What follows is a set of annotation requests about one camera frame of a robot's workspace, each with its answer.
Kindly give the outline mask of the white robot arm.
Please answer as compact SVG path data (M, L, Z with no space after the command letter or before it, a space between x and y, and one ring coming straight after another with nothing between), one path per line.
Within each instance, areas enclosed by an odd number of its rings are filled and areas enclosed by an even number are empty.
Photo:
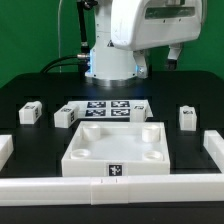
M207 16L207 0L96 0L95 44L88 82L126 86L149 75L149 50L167 46L174 70L183 44L197 39Z

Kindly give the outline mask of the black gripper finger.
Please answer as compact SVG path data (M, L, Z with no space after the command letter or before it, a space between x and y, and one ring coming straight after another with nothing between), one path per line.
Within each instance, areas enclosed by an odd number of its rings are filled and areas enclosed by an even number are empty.
M148 77L148 68L144 50L134 51L133 57L137 66L137 76L145 79Z
M177 63L179 56L182 52L183 44L177 43L177 44L171 44L169 46L169 53L166 61L166 68L169 71L174 71L177 68Z

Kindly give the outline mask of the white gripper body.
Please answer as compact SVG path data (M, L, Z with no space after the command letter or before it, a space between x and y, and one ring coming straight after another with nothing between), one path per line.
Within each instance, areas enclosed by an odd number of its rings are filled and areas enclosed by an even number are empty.
M113 0L111 40L137 51L192 41L207 16L207 0Z

